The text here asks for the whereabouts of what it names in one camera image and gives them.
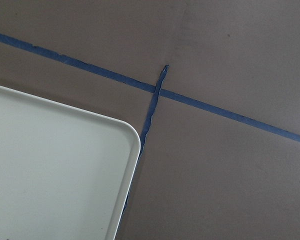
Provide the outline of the white bear serving tray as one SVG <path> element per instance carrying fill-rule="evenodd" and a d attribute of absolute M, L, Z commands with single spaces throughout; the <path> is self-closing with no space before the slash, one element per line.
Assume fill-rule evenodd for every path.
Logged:
<path fill-rule="evenodd" d="M 124 121 L 0 86 L 0 240 L 113 240 L 140 147 Z"/>

